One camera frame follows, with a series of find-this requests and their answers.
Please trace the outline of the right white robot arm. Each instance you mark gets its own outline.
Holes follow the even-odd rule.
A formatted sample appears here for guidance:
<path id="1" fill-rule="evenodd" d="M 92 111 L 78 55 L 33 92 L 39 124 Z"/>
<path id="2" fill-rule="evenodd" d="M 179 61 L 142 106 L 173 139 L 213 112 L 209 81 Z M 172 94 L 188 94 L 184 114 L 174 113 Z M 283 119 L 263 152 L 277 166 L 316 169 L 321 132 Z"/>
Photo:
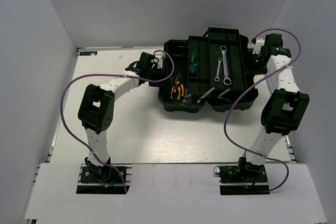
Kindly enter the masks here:
<path id="1" fill-rule="evenodd" d="M 295 82 L 291 52 L 283 47 L 282 35 L 266 35 L 260 55 L 267 60 L 267 73 L 274 73 L 268 78 L 272 94 L 262 111 L 258 136 L 238 161 L 237 175 L 245 182 L 262 173 L 266 157 L 278 141 L 297 130 L 310 100 Z"/>

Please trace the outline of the yellow long-nose pliers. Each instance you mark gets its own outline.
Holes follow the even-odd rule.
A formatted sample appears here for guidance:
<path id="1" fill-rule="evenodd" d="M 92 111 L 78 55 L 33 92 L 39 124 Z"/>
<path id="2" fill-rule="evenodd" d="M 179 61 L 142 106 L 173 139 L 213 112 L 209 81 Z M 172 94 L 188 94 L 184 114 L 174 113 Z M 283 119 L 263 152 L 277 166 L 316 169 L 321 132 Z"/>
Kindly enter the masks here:
<path id="1" fill-rule="evenodd" d="M 184 93 L 185 93 L 185 88 L 184 88 L 184 84 L 180 81 L 177 82 L 176 85 L 177 91 L 178 91 L 178 96 L 177 96 L 177 100 L 179 101 L 181 98 L 184 97 Z"/>

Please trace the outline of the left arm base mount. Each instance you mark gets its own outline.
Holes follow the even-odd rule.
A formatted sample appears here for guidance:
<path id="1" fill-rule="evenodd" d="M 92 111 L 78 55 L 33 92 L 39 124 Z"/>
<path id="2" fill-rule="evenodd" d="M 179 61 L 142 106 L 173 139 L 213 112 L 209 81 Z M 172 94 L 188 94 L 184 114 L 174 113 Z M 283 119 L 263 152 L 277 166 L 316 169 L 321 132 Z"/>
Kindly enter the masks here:
<path id="1" fill-rule="evenodd" d="M 108 167 L 107 173 L 99 175 L 82 164 L 76 194 L 125 195 L 121 177 L 115 169 Z"/>

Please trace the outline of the small silver combination wrench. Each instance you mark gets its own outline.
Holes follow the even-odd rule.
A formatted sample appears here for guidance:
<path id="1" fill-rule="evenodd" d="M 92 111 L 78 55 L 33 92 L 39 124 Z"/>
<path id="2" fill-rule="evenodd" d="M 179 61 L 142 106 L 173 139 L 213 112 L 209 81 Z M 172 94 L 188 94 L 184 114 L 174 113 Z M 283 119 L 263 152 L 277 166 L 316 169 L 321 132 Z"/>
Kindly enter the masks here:
<path id="1" fill-rule="evenodd" d="M 222 63 L 222 58 L 217 59 L 217 69 L 216 69 L 216 76 L 214 78 L 215 82 L 220 82 L 220 70 L 221 70 L 221 63 Z"/>

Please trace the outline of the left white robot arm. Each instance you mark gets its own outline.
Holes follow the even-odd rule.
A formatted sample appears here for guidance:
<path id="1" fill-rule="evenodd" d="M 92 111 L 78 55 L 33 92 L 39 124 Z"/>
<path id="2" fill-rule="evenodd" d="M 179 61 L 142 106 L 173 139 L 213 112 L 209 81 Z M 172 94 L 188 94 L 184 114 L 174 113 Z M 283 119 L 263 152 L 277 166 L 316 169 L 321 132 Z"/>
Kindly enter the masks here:
<path id="1" fill-rule="evenodd" d="M 89 156 L 86 164 L 101 182 L 110 178 L 110 155 L 107 150 L 107 129 L 110 127 L 117 99 L 141 84 L 161 83 L 170 79 L 175 70 L 172 57 L 163 50 L 143 52 L 140 59 L 125 68 L 122 74 L 100 85 L 86 87 L 79 107 L 78 119 L 85 129 Z"/>

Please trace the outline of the large silver ratchet wrench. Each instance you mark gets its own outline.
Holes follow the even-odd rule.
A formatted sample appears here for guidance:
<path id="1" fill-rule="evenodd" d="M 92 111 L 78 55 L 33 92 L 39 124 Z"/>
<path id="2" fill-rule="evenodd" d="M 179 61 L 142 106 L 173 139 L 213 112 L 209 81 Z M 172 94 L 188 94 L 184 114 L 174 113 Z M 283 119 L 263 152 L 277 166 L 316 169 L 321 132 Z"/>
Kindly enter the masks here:
<path id="1" fill-rule="evenodd" d="M 226 57 L 227 48 L 225 46 L 221 46 L 220 50 L 221 50 L 221 53 L 222 53 L 222 62 L 223 62 L 223 70 L 224 70 L 223 83 L 226 86 L 230 86 L 232 84 L 232 81 L 231 81 L 231 78 L 230 78 L 229 72 L 228 72 L 227 57 Z"/>

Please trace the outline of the green stubby screwdriver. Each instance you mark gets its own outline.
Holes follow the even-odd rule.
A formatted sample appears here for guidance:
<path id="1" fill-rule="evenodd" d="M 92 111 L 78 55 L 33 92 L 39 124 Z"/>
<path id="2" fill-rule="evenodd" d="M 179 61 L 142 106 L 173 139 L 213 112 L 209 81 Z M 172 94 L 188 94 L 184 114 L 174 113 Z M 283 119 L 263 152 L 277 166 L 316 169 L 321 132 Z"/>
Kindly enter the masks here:
<path id="1" fill-rule="evenodd" d="M 189 68 L 189 73 L 190 73 L 190 75 L 191 75 L 191 76 L 196 76 L 197 71 L 198 71 L 198 66 L 197 66 L 197 64 L 196 64 L 196 63 L 192 63 L 192 64 L 190 65 L 190 68 Z"/>
<path id="2" fill-rule="evenodd" d="M 197 62 L 197 53 L 191 53 L 190 55 L 190 63 L 193 64 L 193 63 L 196 63 Z"/>

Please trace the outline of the black plastic toolbox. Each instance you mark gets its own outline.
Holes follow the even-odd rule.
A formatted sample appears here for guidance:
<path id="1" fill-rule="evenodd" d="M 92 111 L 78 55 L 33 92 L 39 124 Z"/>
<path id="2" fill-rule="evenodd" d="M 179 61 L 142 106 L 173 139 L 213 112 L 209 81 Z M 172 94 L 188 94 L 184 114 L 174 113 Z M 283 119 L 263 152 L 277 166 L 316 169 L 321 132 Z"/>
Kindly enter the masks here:
<path id="1" fill-rule="evenodd" d="M 223 83 L 223 62 L 220 66 L 220 82 L 215 82 L 217 59 L 222 58 L 221 46 L 227 48 L 228 72 L 232 84 Z M 183 111 L 197 113 L 208 103 L 216 112 L 230 109 L 235 100 L 253 83 L 256 73 L 251 72 L 251 52 L 248 50 L 248 38 L 237 29 L 208 28 L 203 36 L 189 36 L 186 40 L 168 40 L 163 45 L 173 59 L 175 70 L 169 80 L 159 86 L 158 100 L 169 112 Z M 190 55 L 197 53 L 198 71 L 191 76 Z M 177 100 L 178 91 L 170 99 L 175 78 L 184 84 L 184 97 Z"/>

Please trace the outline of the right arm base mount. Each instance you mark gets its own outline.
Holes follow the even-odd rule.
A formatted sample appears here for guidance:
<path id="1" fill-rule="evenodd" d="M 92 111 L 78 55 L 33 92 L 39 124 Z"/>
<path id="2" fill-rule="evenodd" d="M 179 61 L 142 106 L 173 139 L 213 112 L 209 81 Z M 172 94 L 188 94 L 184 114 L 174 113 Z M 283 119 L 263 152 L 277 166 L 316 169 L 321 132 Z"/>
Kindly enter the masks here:
<path id="1" fill-rule="evenodd" d="M 217 165 L 213 169 L 219 178 L 221 196 L 269 195 L 266 170 L 260 173 L 243 172 L 237 165 Z"/>

